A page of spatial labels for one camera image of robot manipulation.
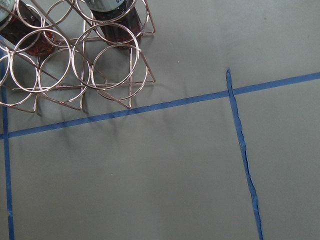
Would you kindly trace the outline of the tea bottle in rack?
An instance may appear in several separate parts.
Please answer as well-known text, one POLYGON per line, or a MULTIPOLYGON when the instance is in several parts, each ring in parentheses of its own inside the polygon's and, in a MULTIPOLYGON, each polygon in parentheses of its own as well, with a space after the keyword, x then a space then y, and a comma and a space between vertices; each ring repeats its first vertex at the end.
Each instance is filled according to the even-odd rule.
POLYGON ((104 25, 100 29, 106 39, 108 46, 114 43, 135 45, 132 35, 136 37, 138 43, 141 42, 142 22, 135 7, 132 7, 132 0, 86 0, 86 5, 90 9, 93 17, 98 21, 114 20, 125 29, 115 25, 104 25))
POLYGON ((0 2, 0 35, 19 50, 36 57, 52 54, 55 34, 39 31, 31 34, 36 27, 42 26, 40 15, 23 1, 2 0, 0 2))

